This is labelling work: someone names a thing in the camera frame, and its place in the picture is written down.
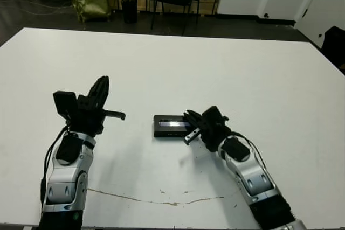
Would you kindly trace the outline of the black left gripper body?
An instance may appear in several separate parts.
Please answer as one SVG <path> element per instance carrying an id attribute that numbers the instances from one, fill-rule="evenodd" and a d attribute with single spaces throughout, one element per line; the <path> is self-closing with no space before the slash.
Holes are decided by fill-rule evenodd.
<path id="1" fill-rule="evenodd" d="M 66 119 L 69 130 L 88 136 L 96 136 L 102 133 L 106 117 L 114 117 L 124 121 L 126 118 L 124 112 L 104 109 L 107 97 L 107 94 L 100 96 L 79 95 L 76 109 L 69 111 Z"/>

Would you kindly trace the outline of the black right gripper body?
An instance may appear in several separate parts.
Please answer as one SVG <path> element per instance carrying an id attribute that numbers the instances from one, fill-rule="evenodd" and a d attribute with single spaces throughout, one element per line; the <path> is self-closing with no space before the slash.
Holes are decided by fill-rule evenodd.
<path id="1" fill-rule="evenodd" d="M 226 139 L 231 129 L 225 124 L 229 118 L 204 119 L 204 130 L 194 129 L 184 138 L 184 143 L 189 143 L 197 136 L 201 137 L 202 142 L 210 152 L 216 152 L 221 142 Z"/>

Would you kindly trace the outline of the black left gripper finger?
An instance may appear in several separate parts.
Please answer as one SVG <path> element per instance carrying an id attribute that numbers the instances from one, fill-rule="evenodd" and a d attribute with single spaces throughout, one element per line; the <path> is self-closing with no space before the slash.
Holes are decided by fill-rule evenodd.
<path id="1" fill-rule="evenodd" d="M 106 102 L 106 77 L 101 76 L 90 88 L 87 95 L 88 106 L 104 106 Z"/>
<path id="2" fill-rule="evenodd" d="M 104 88 L 103 88 L 103 105 L 105 105 L 109 94 L 109 76 L 104 77 Z"/>

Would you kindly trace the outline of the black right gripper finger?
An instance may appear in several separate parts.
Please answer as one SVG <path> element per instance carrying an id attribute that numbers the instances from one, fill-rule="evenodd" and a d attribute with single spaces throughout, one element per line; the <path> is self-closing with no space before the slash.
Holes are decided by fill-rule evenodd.
<path id="1" fill-rule="evenodd" d="M 203 118 L 189 118 L 189 123 L 200 131 L 204 130 L 204 119 Z"/>
<path id="2" fill-rule="evenodd" d="M 201 124 L 203 122 L 202 115 L 193 110 L 186 110 L 183 116 L 190 124 Z"/>

